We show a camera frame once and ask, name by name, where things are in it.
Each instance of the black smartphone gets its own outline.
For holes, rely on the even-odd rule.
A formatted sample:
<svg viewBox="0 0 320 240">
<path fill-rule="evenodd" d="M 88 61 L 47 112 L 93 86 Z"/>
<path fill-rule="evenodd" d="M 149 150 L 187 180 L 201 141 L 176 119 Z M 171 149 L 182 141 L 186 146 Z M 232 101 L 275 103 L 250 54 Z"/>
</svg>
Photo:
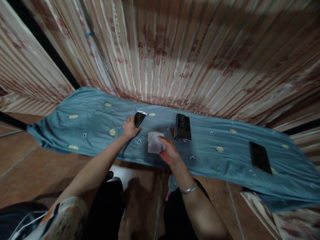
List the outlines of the black smartphone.
<svg viewBox="0 0 320 240">
<path fill-rule="evenodd" d="M 249 142 L 252 165 L 265 173 L 272 175 L 267 150 L 254 142 Z"/>
<path fill-rule="evenodd" d="M 190 118 L 183 114 L 177 114 L 174 128 L 174 139 L 179 141 L 191 141 Z"/>
<path fill-rule="evenodd" d="M 143 111 L 136 112 L 136 114 L 134 115 L 134 125 L 136 126 L 136 128 L 141 126 L 146 116 L 147 116 L 147 113 Z"/>
</svg>

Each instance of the black pants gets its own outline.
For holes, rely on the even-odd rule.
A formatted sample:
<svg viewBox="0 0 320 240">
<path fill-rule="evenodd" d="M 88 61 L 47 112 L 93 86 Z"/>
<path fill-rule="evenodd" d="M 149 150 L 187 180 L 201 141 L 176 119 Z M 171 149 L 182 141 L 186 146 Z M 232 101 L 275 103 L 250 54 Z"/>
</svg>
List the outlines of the black pants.
<svg viewBox="0 0 320 240">
<path fill-rule="evenodd" d="M 198 187 L 209 196 L 196 180 Z M 125 209 L 120 193 L 120 182 L 104 182 L 93 201 L 82 239 L 118 239 L 120 221 Z M 164 206 L 164 224 L 166 232 L 159 239 L 197 239 L 188 218 L 179 189 L 172 192 Z"/>
</svg>

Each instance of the black pole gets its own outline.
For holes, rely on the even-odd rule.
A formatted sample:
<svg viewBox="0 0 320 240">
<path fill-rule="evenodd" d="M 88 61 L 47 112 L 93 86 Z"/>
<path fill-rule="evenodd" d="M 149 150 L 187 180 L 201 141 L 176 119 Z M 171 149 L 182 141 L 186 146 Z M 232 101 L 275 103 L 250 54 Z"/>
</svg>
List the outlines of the black pole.
<svg viewBox="0 0 320 240">
<path fill-rule="evenodd" d="M 11 117 L 11 116 L 3 113 L 3 112 L 0 112 L 0 121 L 5 122 L 7 124 L 10 124 L 10 125 L 12 125 L 12 126 L 14 126 L 16 128 L 19 128 L 19 129 L 21 129 L 23 131 L 27 130 L 27 124 L 26 123 L 21 122 L 20 120 L 15 119 L 15 118 L 13 118 L 13 117 Z"/>
<path fill-rule="evenodd" d="M 75 79 L 75 77 L 70 72 L 67 65 L 64 63 L 56 49 L 51 44 L 50 40 L 44 34 L 36 20 L 33 18 L 27 7 L 23 4 L 22 0 L 8 0 L 8 3 L 14 9 L 14 11 L 18 14 L 24 24 L 29 28 L 32 34 L 35 36 L 37 41 L 41 44 L 44 50 L 48 53 L 48 55 L 52 58 L 54 63 L 60 69 L 60 71 L 64 74 L 70 84 L 74 87 L 74 89 L 80 88 L 79 83 Z"/>
<path fill-rule="evenodd" d="M 288 134 L 288 135 L 294 135 L 297 133 L 301 133 L 304 131 L 308 131 L 310 129 L 316 128 L 316 127 L 320 127 L 320 118 L 313 120 L 311 122 L 307 122 L 304 124 L 301 124 L 299 126 L 296 126 L 294 128 L 288 129 L 286 131 L 283 131 L 283 133 Z"/>
</svg>

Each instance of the phone screen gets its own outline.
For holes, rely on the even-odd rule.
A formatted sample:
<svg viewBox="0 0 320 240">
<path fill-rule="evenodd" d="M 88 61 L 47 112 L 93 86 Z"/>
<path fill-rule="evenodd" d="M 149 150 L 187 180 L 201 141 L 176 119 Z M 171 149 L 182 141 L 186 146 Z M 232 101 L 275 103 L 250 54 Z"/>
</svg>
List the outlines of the phone screen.
<svg viewBox="0 0 320 240">
<path fill-rule="evenodd" d="M 191 141 L 190 118 L 177 114 L 177 137 Z"/>
<path fill-rule="evenodd" d="M 249 142 L 249 144 L 253 166 L 272 175 L 267 150 L 254 142 Z"/>
<path fill-rule="evenodd" d="M 134 116 L 134 124 L 135 124 L 136 128 L 141 126 L 141 124 L 146 116 L 147 116 L 146 114 L 136 112 L 136 115 Z"/>
</svg>

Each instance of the bracelet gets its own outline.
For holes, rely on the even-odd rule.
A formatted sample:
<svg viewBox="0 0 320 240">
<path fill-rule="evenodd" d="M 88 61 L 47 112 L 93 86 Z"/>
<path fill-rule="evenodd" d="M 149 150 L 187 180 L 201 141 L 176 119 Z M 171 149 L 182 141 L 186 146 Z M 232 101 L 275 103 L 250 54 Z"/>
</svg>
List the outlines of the bracelet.
<svg viewBox="0 0 320 240">
<path fill-rule="evenodd" d="M 182 193 L 183 195 L 186 195 L 186 194 L 188 194 L 188 193 L 193 192 L 196 188 L 197 188 L 197 183 L 194 182 L 194 185 L 193 185 L 191 188 L 189 188 L 189 189 L 187 189 L 187 190 L 185 190 L 185 191 L 181 191 L 181 193 Z"/>
</svg>

